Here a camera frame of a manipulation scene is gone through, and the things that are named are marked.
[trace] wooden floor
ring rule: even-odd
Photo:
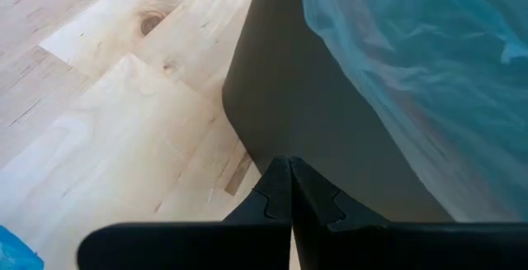
[[[249,3],[0,0],[0,225],[47,269],[104,225],[220,220],[249,193],[220,101]]]

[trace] trash bag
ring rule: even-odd
[[[528,0],[304,0],[308,25],[458,221],[528,220]]]
[[[42,270],[44,261],[0,225],[0,270]]]

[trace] dark gray trash can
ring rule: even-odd
[[[299,156],[391,220],[450,221],[304,21],[302,0],[253,0],[224,108],[258,168]]]

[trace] wood knot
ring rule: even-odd
[[[151,32],[154,27],[158,26],[159,22],[163,20],[163,17],[152,15],[148,16],[141,22],[141,33],[146,36]]]
[[[174,59],[169,59],[163,63],[163,74],[170,76],[178,70],[178,62]]]

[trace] blue plastic bag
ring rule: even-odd
[[[0,225],[0,270],[42,270],[44,261]]]
[[[528,0],[304,0],[304,12],[456,220],[528,220]]]

